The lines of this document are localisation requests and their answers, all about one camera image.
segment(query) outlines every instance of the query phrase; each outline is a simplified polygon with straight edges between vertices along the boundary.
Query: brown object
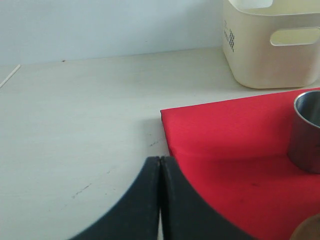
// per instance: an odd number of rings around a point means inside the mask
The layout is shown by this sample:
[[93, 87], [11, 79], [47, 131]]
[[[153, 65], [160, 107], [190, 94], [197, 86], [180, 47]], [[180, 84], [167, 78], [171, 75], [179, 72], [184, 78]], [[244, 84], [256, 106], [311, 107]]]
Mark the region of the brown object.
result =
[[290, 240], [320, 240], [320, 214], [304, 220], [294, 230]]

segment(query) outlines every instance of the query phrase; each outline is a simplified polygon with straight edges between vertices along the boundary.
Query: white wall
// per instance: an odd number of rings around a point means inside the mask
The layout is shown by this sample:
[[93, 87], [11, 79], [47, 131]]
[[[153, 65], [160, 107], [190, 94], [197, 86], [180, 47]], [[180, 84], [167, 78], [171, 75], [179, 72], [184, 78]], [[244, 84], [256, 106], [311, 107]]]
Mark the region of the white wall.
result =
[[222, 0], [0, 0], [0, 65], [222, 42]]

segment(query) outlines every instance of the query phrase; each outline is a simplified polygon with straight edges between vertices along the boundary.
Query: stainless steel cup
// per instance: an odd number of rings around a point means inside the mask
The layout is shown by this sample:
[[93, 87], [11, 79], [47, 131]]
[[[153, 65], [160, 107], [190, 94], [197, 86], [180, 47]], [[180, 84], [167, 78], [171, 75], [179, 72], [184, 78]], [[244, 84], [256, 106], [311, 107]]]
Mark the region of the stainless steel cup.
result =
[[293, 106], [288, 156], [299, 168], [320, 174], [320, 90], [302, 93]]

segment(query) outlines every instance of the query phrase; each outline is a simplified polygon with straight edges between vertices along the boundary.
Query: table surface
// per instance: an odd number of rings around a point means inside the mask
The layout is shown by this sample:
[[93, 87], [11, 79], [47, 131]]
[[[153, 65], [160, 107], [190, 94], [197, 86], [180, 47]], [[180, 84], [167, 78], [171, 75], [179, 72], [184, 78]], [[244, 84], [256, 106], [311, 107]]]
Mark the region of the table surface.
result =
[[220, 47], [23, 65], [0, 89], [0, 238], [67, 239], [101, 217], [169, 154], [161, 109], [287, 90], [239, 85]]

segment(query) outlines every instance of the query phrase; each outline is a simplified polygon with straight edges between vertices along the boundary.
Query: red cloth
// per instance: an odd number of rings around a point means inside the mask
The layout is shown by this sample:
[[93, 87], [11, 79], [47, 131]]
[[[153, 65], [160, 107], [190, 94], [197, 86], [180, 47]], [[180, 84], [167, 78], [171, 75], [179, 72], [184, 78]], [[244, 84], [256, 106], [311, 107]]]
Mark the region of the red cloth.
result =
[[289, 239], [320, 213], [320, 175], [287, 157], [293, 102], [305, 91], [161, 111], [170, 153], [194, 189], [261, 240]]

